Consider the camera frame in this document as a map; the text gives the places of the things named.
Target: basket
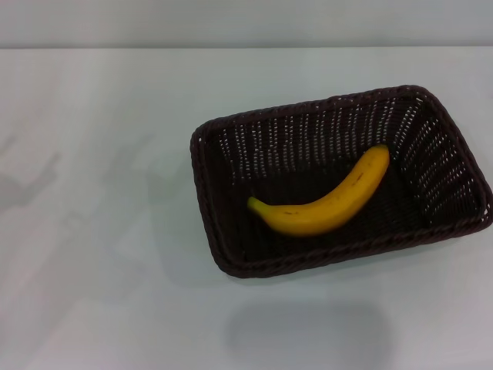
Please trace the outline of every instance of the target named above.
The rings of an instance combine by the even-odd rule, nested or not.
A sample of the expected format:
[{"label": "basket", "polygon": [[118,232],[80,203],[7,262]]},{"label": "basket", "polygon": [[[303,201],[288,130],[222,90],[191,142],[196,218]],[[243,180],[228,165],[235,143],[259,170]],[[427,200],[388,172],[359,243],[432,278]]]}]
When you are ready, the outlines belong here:
[{"label": "basket", "polygon": [[[368,148],[391,152],[381,185],[343,227],[286,237],[247,209],[330,192]],[[218,266],[267,278],[471,234],[492,195],[461,133],[426,89],[401,86],[213,119],[191,140],[197,196]]]}]

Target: dark brown basket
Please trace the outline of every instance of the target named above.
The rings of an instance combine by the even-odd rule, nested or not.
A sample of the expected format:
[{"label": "dark brown basket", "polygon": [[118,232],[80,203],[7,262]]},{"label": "dark brown basket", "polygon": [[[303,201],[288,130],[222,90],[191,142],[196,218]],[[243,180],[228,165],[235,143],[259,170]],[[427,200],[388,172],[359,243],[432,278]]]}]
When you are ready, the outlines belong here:
[{"label": "dark brown basket", "polygon": [[[318,237],[285,237],[247,209],[322,197],[365,150],[391,165],[364,209]],[[491,190],[461,133],[426,89],[401,86],[214,119],[191,141],[214,260],[264,278],[474,233],[489,226]]]}]

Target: white surface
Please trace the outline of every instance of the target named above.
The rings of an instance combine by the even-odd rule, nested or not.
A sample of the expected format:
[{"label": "white surface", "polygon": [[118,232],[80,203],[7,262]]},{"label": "white surface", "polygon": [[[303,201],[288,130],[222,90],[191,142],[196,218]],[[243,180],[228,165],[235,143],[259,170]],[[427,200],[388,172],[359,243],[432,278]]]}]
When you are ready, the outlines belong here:
[{"label": "white surface", "polygon": [[491,0],[2,0],[0,47],[493,45]]},{"label": "white surface", "polygon": [[189,138],[404,83],[493,183],[493,48],[0,52],[0,369],[493,368],[493,228],[240,281],[210,256]]}]

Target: basket rim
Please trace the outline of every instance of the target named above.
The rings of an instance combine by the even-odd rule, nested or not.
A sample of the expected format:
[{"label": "basket rim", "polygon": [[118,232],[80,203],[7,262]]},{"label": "basket rim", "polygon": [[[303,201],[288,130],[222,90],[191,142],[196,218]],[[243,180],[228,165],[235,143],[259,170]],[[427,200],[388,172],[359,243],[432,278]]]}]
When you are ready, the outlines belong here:
[{"label": "basket rim", "polygon": [[[477,181],[479,188],[478,195],[481,197],[481,209],[478,216],[465,218],[448,225],[422,228],[420,230],[397,234],[386,234],[377,238],[361,240],[350,244],[341,244],[330,250],[320,247],[308,253],[291,254],[286,257],[268,258],[261,261],[239,261],[235,256],[228,253],[220,228],[216,222],[212,201],[210,199],[209,171],[203,162],[205,157],[204,144],[210,135],[213,135],[217,130],[257,121],[259,119],[264,120],[306,113],[317,113],[329,109],[339,109],[355,106],[357,104],[373,103],[381,99],[405,96],[424,100],[439,118],[444,131],[456,146],[460,157],[464,160],[464,165],[470,171],[475,181]],[[371,249],[382,247],[385,244],[394,244],[394,246],[395,244],[398,244],[400,247],[389,249],[389,251],[393,251],[395,249],[402,249],[403,247],[433,243],[450,237],[471,234],[475,231],[485,229],[493,222],[490,210],[488,210],[488,217],[483,217],[486,208],[490,208],[493,203],[493,194],[491,194],[490,186],[486,182],[484,174],[479,169],[464,137],[454,120],[450,117],[448,111],[433,94],[421,86],[404,85],[374,89],[366,92],[332,96],[328,99],[257,109],[212,119],[195,130],[192,139],[190,140],[190,151],[192,154],[192,166],[200,212],[203,217],[203,223],[213,258],[221,270],[238,278],[266,278],[278,274],[286,274],[300,270],[300,263],[309,263],[309,267],[323,266],[327,264],[324,262],[327,262],[329,259],[330,261],[335,261],[337,258],[334,260],[334,255],[337,254],[338,251],[348,249],[363,250],[367,247],[369,248],[368,251],[371,251]]]}]

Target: basket bottom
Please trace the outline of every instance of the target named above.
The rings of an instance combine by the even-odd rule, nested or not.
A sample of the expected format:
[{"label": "basket bottom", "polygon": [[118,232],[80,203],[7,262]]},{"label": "basket bottom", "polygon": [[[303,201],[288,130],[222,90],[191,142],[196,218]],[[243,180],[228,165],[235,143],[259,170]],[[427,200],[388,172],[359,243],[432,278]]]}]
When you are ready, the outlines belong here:
[{"label": "basket bottom", "polygon": [[248,211],[247,199],[254,195],[268,204],[305,204],[334,189],[353,168],[353,162],[340,161],[301,173],[269,179],[252,180],[237,185],[228,193],[228,214],[235,214],[236,232],[229,239],[245,262],[261,261],[291,254],[306,253],[320,246],[328,250],[384,235],[426,228],[429,223],[419,202],[393,163],[365,207],[343,227],[317,237],[285,237],[271,230],[260,218]]}]

